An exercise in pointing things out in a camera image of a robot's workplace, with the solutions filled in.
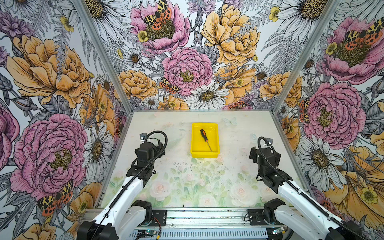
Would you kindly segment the orange black handled screwdriver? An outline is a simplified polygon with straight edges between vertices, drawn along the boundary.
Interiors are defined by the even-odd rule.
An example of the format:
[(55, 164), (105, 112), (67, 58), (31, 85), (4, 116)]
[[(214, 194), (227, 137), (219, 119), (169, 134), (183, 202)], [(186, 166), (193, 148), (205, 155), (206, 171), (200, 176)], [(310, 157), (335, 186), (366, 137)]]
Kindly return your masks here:
[(209, 147), (209, 149), (210, 149), (210, 151), (211, 151), (211, 153), (212, 153), (213, 150), (212, 150), (212, 148), (211, 148), (211, 146), (210, 146), (210, 144), (209, 144), (209, 139), (208, 139), (208, 137), (207, 137), (207, 134), (206, 134), (205, 130), (204, 130), (204, 129), (201, 129), (201, 130), (200, 130), (200, 133), (201, 133), (201, 136), (203, 137), (204, 141), (207, 143), (207, 145), (208, 145), (208, 147)]

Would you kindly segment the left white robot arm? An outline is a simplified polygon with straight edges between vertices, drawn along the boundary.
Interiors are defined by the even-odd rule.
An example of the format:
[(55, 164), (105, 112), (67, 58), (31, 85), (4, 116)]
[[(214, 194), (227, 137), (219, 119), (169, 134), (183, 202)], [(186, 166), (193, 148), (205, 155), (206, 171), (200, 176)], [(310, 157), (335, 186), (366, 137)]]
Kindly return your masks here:
[(121, 190), (115, 194), (91, 222), (84, 221), (77, 232), (78, 240), (121, 240), (152, 218), (152, 204), (135, 201), (154, 172), (155, 160), (165, 155), (167, 142), (155, 146), (144, 142), (135, 150), (137, 158), (127, 172)]

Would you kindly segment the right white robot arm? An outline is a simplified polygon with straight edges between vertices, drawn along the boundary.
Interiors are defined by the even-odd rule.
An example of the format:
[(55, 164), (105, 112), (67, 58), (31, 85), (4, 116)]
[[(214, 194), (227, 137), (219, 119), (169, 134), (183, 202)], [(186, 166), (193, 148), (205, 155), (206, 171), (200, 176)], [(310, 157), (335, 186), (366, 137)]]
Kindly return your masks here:
[(264, 205), (266, 223), (284, 224), (304, 240), (365, 239), (359, 225), (327, 210), (278, 169), (281, 154), (273, 147), (253, 147), (249, 158), (258, 165), (257, 180), (279, 195)]

